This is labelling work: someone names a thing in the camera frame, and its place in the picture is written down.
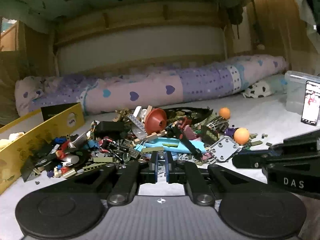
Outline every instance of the red plastic funnel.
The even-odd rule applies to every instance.
[[[148,135],[160,132],[167,126],[167,115],[161,108],[155,108],[147,115],[144,128]]]

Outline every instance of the white crosshair mark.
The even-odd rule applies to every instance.
[[[157,202],[160,203],[160,204],[163,204],[163,203],[165,202],[165,199],[159,198],[159,199],[157,200]]]

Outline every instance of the black circular disc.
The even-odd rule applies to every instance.
[[[293,236],[307,215],[303,202],[288,192],[228,193],[219,213],[234,230],[263,239]]]
[[[32,192],[17,204],[15,215],[24,234],[36,238],[72,238],[93,227],[104,206],[95,194]]]

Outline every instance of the white bed sheet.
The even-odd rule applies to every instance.
[[[250,133],[258,133],[256,140],[263,141],[262,145],[252,147],[252,149],[267,149],[266,142],[276,144],[281,143],[284,138],[292,137],[302,133],[310,132],[319,127],[310,126],[300,122],[301,117],[296,113],[291,113],[285,109],[285,96],[271,96],[267,98],[243,98],[241,95],[233,95],[226,98],[199,101],[192,103],[179,104],[174,106],[190,107],[210,107],[218,111],[221,107],[228,107],[231,110],[230,125],[235,127],[245,127]],[[116,116],[115,113],[87,116],[86,123],[79,128],[76,133],[81,134],[87,131],[93,120],[110,121]],[[262,139],[262,133],[268,134],[267,138]],[[247,170],[237,169],[231,160],[221,163],[233,171],[239,172],[253,179],[267,182],[261,169]],[[18,201],[26,194],[60,182],[62,179],[49,179],[43,172],[35,180],[24,183],[22,178],[17,179],[2,195],[0,195],[0,240],[19,240],[23,237],[19,225],[15,219],[14,210]],[[144,184],[140,187],[140,195],[184,195],[183,186],[180,184],[167,184],[165,177],[159,178],[156,184]]]

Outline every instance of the gray ribbed plate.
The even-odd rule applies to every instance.
[[[110,208],[96,228],[74,238],[123,239],[252,240],[225,225],[214,208],[195,205],[188,196],[135,196],[126,206]]]

